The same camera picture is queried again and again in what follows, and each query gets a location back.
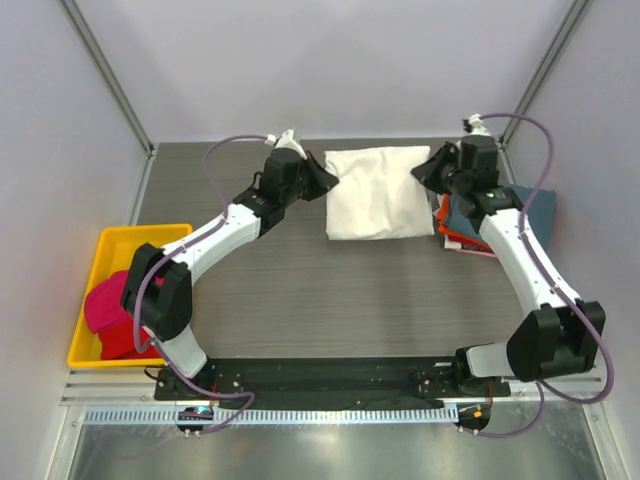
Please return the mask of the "white and green t-shirt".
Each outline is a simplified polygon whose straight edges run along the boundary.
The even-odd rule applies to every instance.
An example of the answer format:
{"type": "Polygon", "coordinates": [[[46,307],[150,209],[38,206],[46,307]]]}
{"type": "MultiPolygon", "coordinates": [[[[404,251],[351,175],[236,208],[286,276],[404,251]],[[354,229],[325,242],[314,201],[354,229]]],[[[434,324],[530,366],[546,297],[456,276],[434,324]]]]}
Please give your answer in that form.
{"type": "Polygon", "coordinates": [[[326,196],[326,234],[333,241],[432,236],[433,210],[411,170],[431,148],[386,146],[327,150],[325,169],[338,179],[326,196]]]}

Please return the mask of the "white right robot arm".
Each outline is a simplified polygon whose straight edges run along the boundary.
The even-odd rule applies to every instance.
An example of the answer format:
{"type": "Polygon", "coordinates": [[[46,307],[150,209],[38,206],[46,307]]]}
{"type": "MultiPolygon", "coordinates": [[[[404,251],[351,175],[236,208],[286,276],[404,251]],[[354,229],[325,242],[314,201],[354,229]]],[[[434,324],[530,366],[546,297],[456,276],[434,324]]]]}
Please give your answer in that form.
{"type": "Polygon", "coordinates": [[[499,260],[523,312],[507,341],[457,350],[451,383],[466,396],[490,377],[529,382],[590,371],[606,319],[601,305],[583,301],[550,262],[519,196],[500,185],[497,159],[492,137],[467,135],[411,171],[427,190],[456,201],[499,260]]]}

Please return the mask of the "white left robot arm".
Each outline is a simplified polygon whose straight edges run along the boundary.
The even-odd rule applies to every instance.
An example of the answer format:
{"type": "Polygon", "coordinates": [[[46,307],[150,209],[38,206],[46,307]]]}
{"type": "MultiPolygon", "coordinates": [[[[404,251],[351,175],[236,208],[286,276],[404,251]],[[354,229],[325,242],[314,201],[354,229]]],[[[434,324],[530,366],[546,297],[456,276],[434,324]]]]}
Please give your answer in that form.
{"type": "Polygon", "coordinates": [[[190,327],[197,280],[234,250],[269,232],[291,204],[321,198],[338,183],[310,152],[276,148],[252,185],[218,217],[173,243],[145,243],[135,251],[121,305],[180,372],[177,387],[188,398],[201,399],[212,387],[212,375],[203,369],[208,357],[190,327]]]}

